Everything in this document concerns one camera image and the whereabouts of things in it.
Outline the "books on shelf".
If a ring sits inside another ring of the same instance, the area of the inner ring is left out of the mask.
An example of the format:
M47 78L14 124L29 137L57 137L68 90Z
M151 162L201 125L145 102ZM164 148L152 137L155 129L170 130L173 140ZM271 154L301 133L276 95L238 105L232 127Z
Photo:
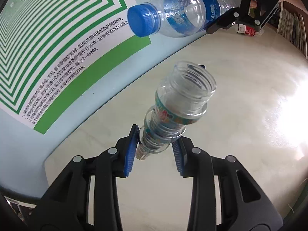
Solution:
M307 59L307 13L282 1L277 33L297 47Z

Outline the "green striped wall poster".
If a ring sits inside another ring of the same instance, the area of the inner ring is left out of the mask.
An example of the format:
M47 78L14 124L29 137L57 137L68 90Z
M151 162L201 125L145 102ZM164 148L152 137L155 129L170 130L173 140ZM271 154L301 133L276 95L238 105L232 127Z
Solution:
M150 44L135 0L1 0L1 109L44 134L86 90Z

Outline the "small clear crushed bottle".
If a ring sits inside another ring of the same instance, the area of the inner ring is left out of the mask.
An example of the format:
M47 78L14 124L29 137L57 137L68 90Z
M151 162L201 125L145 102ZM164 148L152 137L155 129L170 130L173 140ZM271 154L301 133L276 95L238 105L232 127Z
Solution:
M217 88L206 66L177 62L163 78L156 91L155 103L146 112L139 131L136 158L146 159L161 153L180 138L188 125L207 112L208 101Z

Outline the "blue label water bottle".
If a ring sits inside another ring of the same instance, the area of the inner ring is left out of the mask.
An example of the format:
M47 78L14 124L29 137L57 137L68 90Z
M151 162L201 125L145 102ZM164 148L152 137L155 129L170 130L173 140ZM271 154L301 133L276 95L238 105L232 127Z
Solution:
M231 0L150 0L130 7L127 21L138 37L160 33L183 38L206 31L211 22L234 7Z

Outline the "red white label bottle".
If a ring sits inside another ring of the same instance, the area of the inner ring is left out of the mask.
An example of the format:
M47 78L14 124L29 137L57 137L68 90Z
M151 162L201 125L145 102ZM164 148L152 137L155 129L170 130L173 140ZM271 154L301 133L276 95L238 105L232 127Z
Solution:
M244 35L250 35L250 36L256 35L256 30L254 28L246 26L244 24L237 24L235 29L236 29L236 33L238 34L244 34Z

